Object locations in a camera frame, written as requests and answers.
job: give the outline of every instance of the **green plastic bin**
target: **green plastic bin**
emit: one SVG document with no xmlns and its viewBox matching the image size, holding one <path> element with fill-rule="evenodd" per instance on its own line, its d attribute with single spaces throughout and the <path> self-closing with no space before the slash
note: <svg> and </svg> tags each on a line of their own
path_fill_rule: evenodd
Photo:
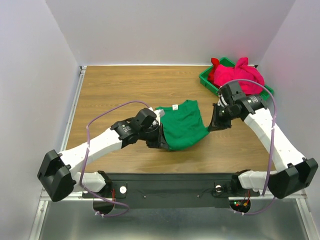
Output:
<svg viewBox="0 0 320 240">
<path fill-rule="evenodd" d="M 236 65 L 233 61 L 231 61 L 227 57 L 222 57 L 219 61 L 220 61 L 220 64 L 222 64 L 225 67 L 234 67 Z M 215 85 L 213 85 L 211 82 L 208 81 L 208 75 L 211 72 L 212 68 L 213 68 L 213 66 L 207 68 L 205 71 L 200 73 L 200 75 L 199 75 L 200 83 L 202 85 L 204 85 L 207 89 L 209 89 L 211 92 L 213 92 L 215 95 L 218 95 L 219 89 Z M 270 91 L 270 93 L 272 93 L 272 95 L 274 94 L 274 90 L 271 87 L 269 87 L 267 85 L 264 85 L 264 86 L 266 87 L 266 89 L 268 89 Z M 269 94 L 265 90 L 263 90 L 260 93 L 260 96 L 264 100 L 267 100 L 270 97 Z"/>
</svg>

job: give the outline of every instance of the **pile of clothes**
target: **pile of clothes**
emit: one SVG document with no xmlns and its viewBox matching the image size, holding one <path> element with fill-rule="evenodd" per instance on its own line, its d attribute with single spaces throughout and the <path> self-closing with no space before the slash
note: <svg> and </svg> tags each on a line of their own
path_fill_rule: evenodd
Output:
<svg viewBox="0 0 320 240">
<path fill-rule="evenodd" d="M 235 79 L 248 79 L 265 85 L 265 80 L 254 66 L 248 66 L 249 59 L 242 57 L 234 67 L 223 66 L 217 58 L 211 58 L 213 68 L 208 75 L 208 81 L 217 88 Z M 262 87 L 247 81 L 239 81 L 239 84 L 246 95 L 260 94 Z"/>
</svg>

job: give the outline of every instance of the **gray wall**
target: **gray wall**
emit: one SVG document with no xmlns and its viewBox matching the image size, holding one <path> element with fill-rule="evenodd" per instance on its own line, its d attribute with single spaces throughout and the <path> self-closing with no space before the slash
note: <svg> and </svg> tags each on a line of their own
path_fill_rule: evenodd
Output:
<svg viewBox="0 0 320 240">
<path fill-rule="evenodd" d="M 297 0 L 270 44 L 260 71 L 275 90 L 278 125 L 307 158 L 320 160 L 320 1 Z M 320 170 L 306 189 L 320 229 Z"/>
<path fill-rule="evenodd" d="M 37 172 L 58 148 L 78 64 L 42 0 L 0 7 L 0 239 L 26 240 L 39 203 Z"/>
<path fill-rule="evenodd" d="M 80 65 L 262 59 L 295 0 L 46 0 Z"/>
</svg>

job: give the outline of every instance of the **green t-shirt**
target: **green t-shirt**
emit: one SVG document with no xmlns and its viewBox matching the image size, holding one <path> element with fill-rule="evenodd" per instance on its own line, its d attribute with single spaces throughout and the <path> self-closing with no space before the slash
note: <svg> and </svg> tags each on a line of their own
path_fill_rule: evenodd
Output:
<svg viewBox="0 0 320 240">
<path fill-rule="evenodd" d="M 179 151 L 186 149 L 195 145 L 209 134 L 202 121 L 196 100 L 186 100 L 178 105 L 177 110 L 173 110 L 172 106 L 159 106 L 156 109 L 163 109 L 165 112 L 161 122 L 169 150 Z"/>
</svg>

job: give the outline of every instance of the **wooden tabletop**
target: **wooden tabletop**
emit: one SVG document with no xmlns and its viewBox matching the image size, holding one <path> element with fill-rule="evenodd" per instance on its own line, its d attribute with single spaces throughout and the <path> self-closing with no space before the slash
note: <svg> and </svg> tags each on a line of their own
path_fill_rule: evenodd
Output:
<svg viewBox="0 0 320 240">
<path fill-rule="evenodd" d="M 140 100 L 151 107 L 172 106 L 197 100 L 205 126 L 218 98 L 200 84 L 207 66 L 88 66 L 77 103 L 67 149 L 86 142 L 86 125 L 119 104 Z M 133 103 L 95 121 L 91 138 L 114 122 L 134 117 L 144 105 Z M 183 151 L 151 149 L 138 141 L 111 152 L 86 167 L 86 172 L 106 173 L 228 173 L 244 169 L 266 171 L 268 153 L 254 132 L 240 119 L 232 128 L 211 132 Z"/>
</svg>

